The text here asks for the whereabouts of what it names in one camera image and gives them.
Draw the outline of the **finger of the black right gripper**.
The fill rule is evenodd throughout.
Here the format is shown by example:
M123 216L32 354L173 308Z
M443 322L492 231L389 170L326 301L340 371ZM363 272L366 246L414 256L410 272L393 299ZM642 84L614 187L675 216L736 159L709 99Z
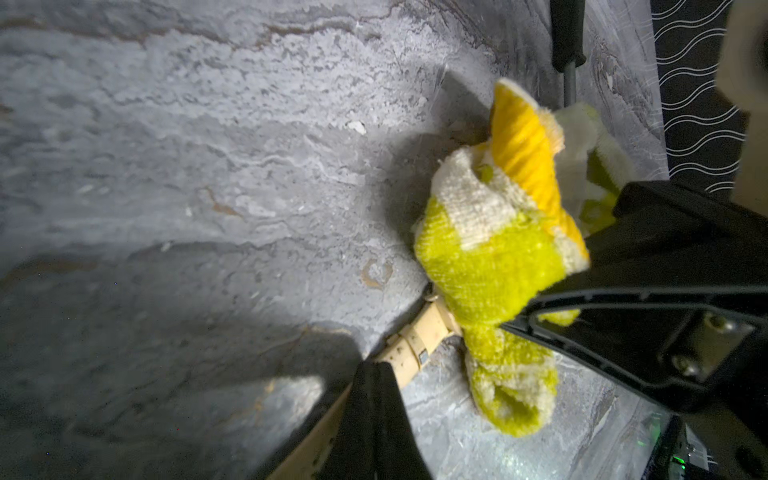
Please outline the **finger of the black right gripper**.
M502 328L676 412L765 405L764 285L556 286Z

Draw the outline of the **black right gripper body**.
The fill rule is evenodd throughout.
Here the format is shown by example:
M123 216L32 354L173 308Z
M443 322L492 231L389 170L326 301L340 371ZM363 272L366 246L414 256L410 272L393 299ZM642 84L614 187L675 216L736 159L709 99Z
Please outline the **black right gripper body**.
M552 288L767 288L767 221L754 212L650 181L626 186L614 214L613 225L588 238L591 267ZM734 409L721 401L694 412L665 407L690 425L725 478L767 475L767 376L763 384L763 407Z

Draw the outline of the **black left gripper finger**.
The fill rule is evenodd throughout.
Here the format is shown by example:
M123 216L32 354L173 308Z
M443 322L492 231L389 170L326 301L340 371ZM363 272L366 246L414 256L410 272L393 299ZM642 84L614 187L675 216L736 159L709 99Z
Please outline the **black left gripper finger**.
M394 370L361 363L322 479L430 479L416 444Z

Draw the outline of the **orange strap watch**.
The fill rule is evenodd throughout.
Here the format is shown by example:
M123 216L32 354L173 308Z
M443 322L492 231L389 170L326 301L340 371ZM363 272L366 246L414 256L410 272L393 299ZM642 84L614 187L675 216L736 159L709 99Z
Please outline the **orange strap watch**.
M362 362L309 434L271 479L430 479L401 390L427 366L440 344L461 328L432 286L417 317Z

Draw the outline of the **yellow green white towel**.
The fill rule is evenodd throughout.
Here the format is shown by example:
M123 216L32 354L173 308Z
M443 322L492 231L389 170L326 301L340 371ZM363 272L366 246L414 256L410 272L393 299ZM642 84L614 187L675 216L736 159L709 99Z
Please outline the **yellow green white towel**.
M508 78L495 83L487 140L434 174L415 254L462 329L474 403L500 432L547 425L558 384L553 353L503 324L589 268L587 237L614 222L635 178L595 109L549 110Z

